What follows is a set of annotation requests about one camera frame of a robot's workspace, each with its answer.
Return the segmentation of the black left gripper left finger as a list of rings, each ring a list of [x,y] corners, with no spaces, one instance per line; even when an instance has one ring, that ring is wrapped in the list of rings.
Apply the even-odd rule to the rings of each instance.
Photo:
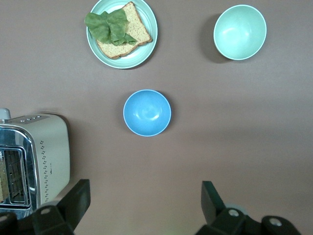
[[[90,181],[81,179],[57,205],[41,207],[32,214],[35,235],[74,235],[90,202]]]

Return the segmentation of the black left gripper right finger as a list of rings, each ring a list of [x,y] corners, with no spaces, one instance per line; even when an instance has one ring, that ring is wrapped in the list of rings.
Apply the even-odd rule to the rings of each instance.
[[[240,209],[227,207],[211,181],[201,185],[201,209],[206,220],[195,235],[261,235],[261,224]]]

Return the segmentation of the blue bowl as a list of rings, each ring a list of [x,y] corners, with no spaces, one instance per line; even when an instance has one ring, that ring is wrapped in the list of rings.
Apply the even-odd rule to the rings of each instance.
[[[144,89],[127,98],[123,107],[123,118],[133,133],[142,137],[153,137],[168,127],[172,109],[162,93]]]

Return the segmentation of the mint green bowl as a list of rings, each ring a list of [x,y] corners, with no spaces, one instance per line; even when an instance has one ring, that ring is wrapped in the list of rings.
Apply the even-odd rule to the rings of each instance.
[[[245,60],[254,56],[262,48],[266,36],[264,16],[255,7],[246,4],[225,10],[213,30],[217,51],[231,60]]]

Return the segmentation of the beige and chrome toaster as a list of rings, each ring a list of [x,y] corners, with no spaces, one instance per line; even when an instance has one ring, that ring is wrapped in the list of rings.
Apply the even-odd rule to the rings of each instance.
[[[54,201],[69,179],[65,121],[52,114],[11,118],[0,108],[0,213],[25,218]]]

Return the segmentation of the mint green plate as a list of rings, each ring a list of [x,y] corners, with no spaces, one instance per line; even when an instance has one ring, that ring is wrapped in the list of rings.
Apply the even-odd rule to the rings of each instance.
[[[144,63],[150,55],[152,55],[158,38],[158,25],[153,10],[145,2],[145,0],[99,0],[91,9],[92,13],[101,14],[106,11],[108,13],[122,8],[128,2],[132,1],[138,11],[143,24],[148,33],[152,37],[152,42],[143,46],[137,47],[133,52],[125,57],[118,59],[110,59],[105,56],[96,43],[96,40],[91,35],[89,30],[86,30],[89,47],[93,54],[104,64],[116,69],[131,69]]]

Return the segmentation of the green lettuce leaf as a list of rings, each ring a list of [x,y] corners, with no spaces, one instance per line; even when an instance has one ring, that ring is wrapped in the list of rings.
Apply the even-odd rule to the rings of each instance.
[[[128,20],[122,9],[111,13],[104,11],[100,15],[90,12],[86,15],[84,22],[91,35],[104,44],[121,46],[123,44],[135,45],[137,42],[126,33]]]

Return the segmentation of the brown bread slice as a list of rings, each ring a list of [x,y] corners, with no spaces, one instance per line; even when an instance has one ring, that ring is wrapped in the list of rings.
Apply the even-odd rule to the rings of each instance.
[[[121,46],[114,46],[113,44],[104,44],[96,39],[96,43],[100,50],[110,59],[125,57],[133,52],[137,47],[152,42],[152,37],[143,24],[134,3],[130,1],[121,9],[126,13],[128,20],[126,33],[135,38],[137,42],[135,45],[123,44]]]

